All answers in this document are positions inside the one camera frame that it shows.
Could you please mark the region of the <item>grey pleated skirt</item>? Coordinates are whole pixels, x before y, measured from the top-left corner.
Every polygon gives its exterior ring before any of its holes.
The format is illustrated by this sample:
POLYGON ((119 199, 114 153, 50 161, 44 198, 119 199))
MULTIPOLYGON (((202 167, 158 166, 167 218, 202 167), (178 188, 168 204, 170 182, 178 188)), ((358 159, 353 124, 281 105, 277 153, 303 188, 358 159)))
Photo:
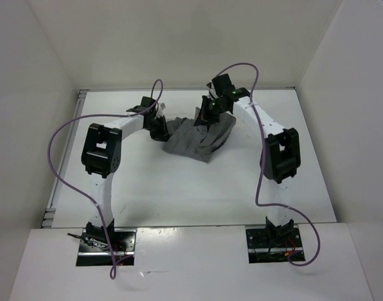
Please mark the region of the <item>grey pleated skirt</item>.
POLYGON ((209 163, 214 152, 228 140, 236 118, 228 113, 219 116, 219 122, 212 125, 194 125, 200 108, 195 108, 194 118, 176 117, 167 121, 169 139, 163 151, 209 163))

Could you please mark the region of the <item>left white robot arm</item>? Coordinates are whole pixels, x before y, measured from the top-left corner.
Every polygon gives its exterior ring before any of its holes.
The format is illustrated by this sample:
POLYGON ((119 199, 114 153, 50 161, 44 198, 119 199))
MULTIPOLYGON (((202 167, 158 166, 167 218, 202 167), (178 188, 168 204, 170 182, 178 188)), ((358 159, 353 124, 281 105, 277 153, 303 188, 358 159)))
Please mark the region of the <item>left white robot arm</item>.
POLYGON ((94 208, 86 225, 86 237, 103 251, 115 244, 112 184, 121 162, 122 142, 140 130, 148 130, 154 140, 167 141, 164 109, 164 104, 143 97, 140 105, 127 110, 127 115, 105 124, 93 123, 88 128, 81 163, 88 174, 94 208))

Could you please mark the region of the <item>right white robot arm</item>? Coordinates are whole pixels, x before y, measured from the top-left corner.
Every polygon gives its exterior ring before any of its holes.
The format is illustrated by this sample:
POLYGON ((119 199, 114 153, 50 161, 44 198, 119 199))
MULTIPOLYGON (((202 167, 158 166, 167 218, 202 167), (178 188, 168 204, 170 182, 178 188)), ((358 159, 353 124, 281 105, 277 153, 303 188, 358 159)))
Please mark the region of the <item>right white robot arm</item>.
POLYGON ((296 129, 282 126, 266 113, 246 88, 236 88, 227 73, 213 78, 203 96, 195 126, 211 126, 221 115, 233 114, 263 139, 260 169, 267 179, 273 200, 266 206, 277 207, 268 212, 265 238, 271 246, 280 246, 291 235, 294 221, 287 209, 291 203, 291 185, 301 165, 300 140, 296 129))

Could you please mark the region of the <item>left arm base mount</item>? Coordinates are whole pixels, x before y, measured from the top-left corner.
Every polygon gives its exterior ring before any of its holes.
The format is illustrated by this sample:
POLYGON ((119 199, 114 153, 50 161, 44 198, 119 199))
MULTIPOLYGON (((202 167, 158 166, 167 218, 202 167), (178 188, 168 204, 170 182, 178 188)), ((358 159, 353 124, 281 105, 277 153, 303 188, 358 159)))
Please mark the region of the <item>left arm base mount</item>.
MULTIPOLYGON (((113 261, 107 243, 87 238, 85 230, 82 231, 81 235, 72 233, 67 235, 79 241, 77 267, 112 266, 113 261)), ((134 265, 136 236, 136 229, 115 228, 112 248, 118 266, 134 265)))

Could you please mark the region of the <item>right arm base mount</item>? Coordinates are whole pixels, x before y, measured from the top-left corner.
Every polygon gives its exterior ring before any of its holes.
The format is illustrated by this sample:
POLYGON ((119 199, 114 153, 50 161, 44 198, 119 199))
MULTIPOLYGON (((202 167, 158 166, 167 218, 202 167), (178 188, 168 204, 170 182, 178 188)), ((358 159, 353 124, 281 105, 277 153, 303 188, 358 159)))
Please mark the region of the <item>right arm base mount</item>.
POLYGON ((292 219, 275 226, 266 218, 265 225, 247 226, 245 233, 250 264, 305 261, 300 231, 292 219))

